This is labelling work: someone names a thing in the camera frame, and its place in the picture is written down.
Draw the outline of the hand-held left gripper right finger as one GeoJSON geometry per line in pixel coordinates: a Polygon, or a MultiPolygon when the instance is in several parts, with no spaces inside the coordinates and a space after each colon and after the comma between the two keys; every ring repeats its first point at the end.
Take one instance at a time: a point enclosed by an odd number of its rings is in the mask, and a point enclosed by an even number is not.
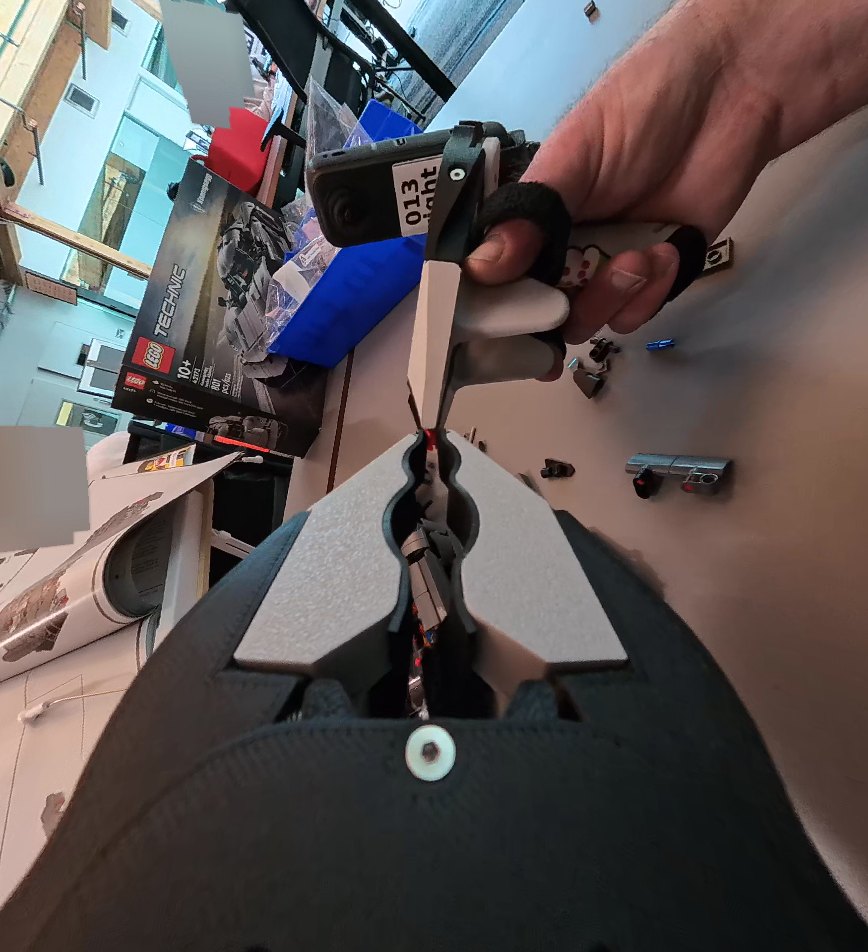
{"type": "Polygon", "coordinates": [[[452,431],[439,432],[448,523],[462,544],[457,607],[499,711],[518,688],[618,668],[628,655],[544,497],[452,431]]]}

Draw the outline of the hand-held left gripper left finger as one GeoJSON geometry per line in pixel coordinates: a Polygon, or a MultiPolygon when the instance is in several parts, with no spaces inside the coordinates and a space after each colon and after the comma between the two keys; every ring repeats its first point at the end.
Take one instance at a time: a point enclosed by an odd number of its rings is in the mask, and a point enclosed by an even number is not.
{"type": "Polygon", "coordinates": [[[402,553],[425,436],[410,433],[311,506],[235,650],[240,668],[336,681],[364,716],[407,718],[417,632],[402,553]]]}

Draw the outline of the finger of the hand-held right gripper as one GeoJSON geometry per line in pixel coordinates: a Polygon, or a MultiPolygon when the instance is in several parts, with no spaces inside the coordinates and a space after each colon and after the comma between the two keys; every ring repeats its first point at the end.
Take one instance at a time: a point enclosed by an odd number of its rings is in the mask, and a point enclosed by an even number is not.
{"type": "Polygon", "coordinates": [[[450,352],[440,402],[434,417],[434,428],[443,429],[457,392],[479,382],[480,360],[475,344],[457,344],[450,352]]]}
{"type": "Polygon", "coordinates": [[[409,405],[419,430],[440,424],[462,273],[461,265],[448,261],[431,260],[423,266],[406,377],[409,405]]]}

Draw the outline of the toy car model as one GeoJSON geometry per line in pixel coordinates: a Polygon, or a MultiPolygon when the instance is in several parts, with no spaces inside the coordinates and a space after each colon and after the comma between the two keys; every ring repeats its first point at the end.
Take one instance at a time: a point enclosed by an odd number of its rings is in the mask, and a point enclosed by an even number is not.
{"type": "Polygon", "coordinates": [[[451,607],[451,574],[459,544],[447,523],[447,490],[428,460],[417,489],[420,509],[416,529],[402,545],[407,563],[416,625],[407,680],[407,715],[428,720],[429,701],[437,682],[440,630],[451,607]]]}

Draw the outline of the grey panel with black connector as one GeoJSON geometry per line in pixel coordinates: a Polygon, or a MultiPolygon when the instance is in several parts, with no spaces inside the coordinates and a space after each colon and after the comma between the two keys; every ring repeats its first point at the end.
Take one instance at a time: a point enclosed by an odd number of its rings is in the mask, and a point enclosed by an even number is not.
{"type": "Polygon", "coordinates": [[[716,495],[733,469],[734,462],[728,458],[669,454],[637,454],[624,466],[636,495],[643,500],[656,496],[666,480],[677,481],[680,489],[692,496],[716,495]]]}

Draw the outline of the toy set box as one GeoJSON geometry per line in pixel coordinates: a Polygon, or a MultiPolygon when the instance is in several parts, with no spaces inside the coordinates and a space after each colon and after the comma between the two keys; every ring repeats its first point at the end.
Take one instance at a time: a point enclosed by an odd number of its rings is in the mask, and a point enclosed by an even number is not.
{"type": "Polygon", "coordinates": [[[278,212],[190,160],[112,407],[303,458],[321,432],[328,370],[269,351],[269,286],[289,248],[278,212]]]}

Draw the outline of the person's right hand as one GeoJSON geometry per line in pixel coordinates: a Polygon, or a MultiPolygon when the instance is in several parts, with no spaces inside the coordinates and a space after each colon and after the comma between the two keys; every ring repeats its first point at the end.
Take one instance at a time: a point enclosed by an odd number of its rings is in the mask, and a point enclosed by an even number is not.
{"type": "MultiPolygon", "coordinates": [[[[761,77],[762,2],[680,2],[559,122],[523,181],[558,192],[577,223],[665,222],[715,238],[765,165],[787,148],[778,87],[761,77]]],[[[539,228],[489,230],[465,272],[485,285],[525,275],[539,228]]],[[[668,243],[625,251],[576,292],[564,335],[637,330],[666,301],[680,261],[668,243]]]]}

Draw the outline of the plain blue bin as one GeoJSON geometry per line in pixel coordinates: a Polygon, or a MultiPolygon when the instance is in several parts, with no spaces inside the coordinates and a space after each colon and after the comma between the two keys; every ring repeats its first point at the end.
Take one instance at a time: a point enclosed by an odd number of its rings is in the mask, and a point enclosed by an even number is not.
{"type": "MultiPolygon", "coordinates": [[[[337,248],[333,261],[276,340],[274,351],[268,345],[266,356],[327,368],[337,365],[416,288],[424,247],[423,236],[399,236],[337,248]]],[[[267,343],[266,327],[263,340],[267,343]]]]}

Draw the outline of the dark grey toy piece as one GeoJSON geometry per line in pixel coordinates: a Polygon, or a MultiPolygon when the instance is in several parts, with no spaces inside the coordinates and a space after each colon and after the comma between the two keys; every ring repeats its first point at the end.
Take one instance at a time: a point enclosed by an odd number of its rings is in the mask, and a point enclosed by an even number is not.
{"type": "Polygon", "coordinates": [[[566,368],[572,377],[573,383],[588,400],[595,399],[607,383],[610,370],[610,358],[599,361],[573,358],[566,368]]]}

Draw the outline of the red fabric object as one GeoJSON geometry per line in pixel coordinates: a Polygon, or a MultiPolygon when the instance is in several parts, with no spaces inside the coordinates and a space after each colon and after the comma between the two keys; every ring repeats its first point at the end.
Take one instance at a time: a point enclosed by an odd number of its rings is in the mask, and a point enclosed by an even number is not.
{"type": "Polygon", "coordinates": [[[271,147],[261,147],[268,122],[245,108],[230,108],[229,127],[216,127],[207,155],[193,154],[193,161],[255,197],[264,175],[271,147]]]}

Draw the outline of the black background desk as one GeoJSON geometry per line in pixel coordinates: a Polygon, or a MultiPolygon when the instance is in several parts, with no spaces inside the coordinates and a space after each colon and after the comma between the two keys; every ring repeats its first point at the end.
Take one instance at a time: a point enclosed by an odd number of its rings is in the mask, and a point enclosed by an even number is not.
{"type": "MultiPolygon", "coordinates": [[[[376,73],[369,60],[341,42],[304,1],[226,1],[225,6],[227,11],[243,18],[302,103],[308,102],[308,80],[319,40],[361,65],[370,77],[376,73]]],[[[353,6],[369,18],[380,35],[441,100],[452,97],[455,85],[380,2],[355,1],[353,6]]]]}

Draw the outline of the instruction booklet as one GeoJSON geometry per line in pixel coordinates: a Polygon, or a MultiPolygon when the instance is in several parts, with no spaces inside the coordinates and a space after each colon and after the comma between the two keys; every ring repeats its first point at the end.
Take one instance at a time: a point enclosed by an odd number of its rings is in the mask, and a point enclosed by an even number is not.
{"type": "Polygon", "coordinates": [[[155,649],[178,493],[167,473],[201,464],[194,450],[91,481],[90,529],[71,544],[0,553],[0,907],[155,649]]]}

